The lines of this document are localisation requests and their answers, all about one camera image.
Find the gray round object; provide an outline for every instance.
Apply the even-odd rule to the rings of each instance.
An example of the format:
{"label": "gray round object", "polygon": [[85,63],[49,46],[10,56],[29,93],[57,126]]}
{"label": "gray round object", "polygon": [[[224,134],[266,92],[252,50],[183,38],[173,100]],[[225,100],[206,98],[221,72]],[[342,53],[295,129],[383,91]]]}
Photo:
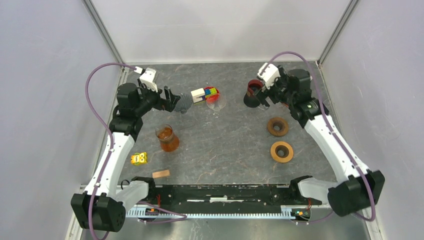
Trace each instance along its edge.
{"label": "gray round object", "polygon": [[173,109],[177,113],[185,114],[187,110],[193,106],[193,98],[191,94],[181,93],[181,99],[176,103]]}

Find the hole in ring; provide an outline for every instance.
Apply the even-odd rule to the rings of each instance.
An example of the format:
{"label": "hole in ring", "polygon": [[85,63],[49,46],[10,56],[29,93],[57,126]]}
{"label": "hole in ring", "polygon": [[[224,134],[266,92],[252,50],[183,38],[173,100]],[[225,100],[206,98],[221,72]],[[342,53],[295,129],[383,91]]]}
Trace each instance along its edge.
{"label": "hole in ring", "polygon": [[280,158],[286,158],[289,155],[290,151],[286,146],[278,146],[275,148],[275,153]]}
{"label": "hole in ring", "polygon": [[274,122],[273,124],[272,124],[272,128],[275,130],[275,131],[283,131],[284,130],[284,125],[281,123],[281,122],[279,122],[279,121],[276,121],[276,122]]}

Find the yellow toy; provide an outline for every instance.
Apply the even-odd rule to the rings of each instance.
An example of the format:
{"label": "yellow toy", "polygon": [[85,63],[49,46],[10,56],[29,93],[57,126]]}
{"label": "yellow toy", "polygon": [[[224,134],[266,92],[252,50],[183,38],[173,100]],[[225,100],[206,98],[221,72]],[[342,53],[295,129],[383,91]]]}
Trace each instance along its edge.
{"label": "yellow toy", "polygon": [[147,152],[142,153],[135,153],[131,156],[131,164],[133,165],[140,165],[140,164],[146,164],[147,163]]}

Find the black wire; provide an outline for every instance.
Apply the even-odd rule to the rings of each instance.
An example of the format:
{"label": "black wire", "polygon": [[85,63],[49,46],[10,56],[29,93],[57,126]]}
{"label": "black wire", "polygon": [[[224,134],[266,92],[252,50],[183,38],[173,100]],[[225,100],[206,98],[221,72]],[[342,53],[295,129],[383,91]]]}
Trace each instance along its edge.
{"label": "black wire", "polygon": [[124,181],[126,181],[128,183],[128,185],[130,185],[130,181],[128,181],[127,179],[124,179],[120,182],[120,189],[124,190],[124,187],[122,186],[122,184],[124,183]]}

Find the wooden block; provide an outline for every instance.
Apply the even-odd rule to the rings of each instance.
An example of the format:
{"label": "wooden block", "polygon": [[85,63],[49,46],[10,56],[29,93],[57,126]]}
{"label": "wooden block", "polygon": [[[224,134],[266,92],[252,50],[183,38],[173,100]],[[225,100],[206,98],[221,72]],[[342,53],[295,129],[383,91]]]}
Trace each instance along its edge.
{"label": "wooden block", "polygon": [[171,175],[171,173],[170,173],[169,170],[157,171],[157,172],[152,173],[152,176],[153,176],[154,179],[168,177],[170,175]]}

